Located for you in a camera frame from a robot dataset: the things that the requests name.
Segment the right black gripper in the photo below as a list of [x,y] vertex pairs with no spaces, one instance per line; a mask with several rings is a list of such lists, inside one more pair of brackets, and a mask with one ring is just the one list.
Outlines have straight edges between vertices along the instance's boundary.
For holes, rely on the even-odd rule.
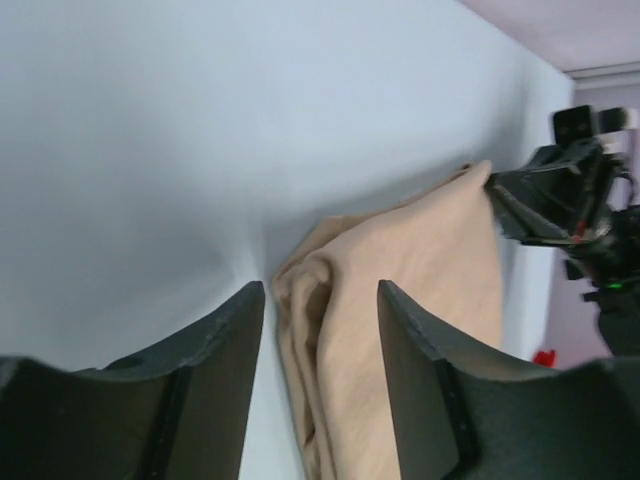
[[[609,197],[629,185],[623,208]],[[625,154],[595,140],[537,149],[530,162],[490,175],[487,193],[505,235],[523,245],[568,248],[570,280],[623,280],[639,271],[638,182]]]

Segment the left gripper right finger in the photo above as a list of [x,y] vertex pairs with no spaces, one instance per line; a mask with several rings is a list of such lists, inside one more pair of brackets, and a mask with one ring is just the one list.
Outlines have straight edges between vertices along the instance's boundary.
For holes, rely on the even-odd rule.
[[378,318],[405,479],[635,479],[639,362],[554,370],[497,350],[379,283]]

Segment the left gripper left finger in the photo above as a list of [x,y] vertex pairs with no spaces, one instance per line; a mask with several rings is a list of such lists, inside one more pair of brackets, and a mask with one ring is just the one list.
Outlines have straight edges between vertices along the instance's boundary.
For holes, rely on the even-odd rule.
[[5,479],[235,479],[264,318],[247,283],[214,312],[108,367],[1,360]]

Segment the beige t shirt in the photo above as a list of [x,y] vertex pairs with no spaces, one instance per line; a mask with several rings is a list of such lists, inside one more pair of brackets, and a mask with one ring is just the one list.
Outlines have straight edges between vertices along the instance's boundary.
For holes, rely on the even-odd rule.
[[477,445],[452,353],[499,349],[489,161],[387,210],[328,217],[272,283],[308,479],[440,479]]

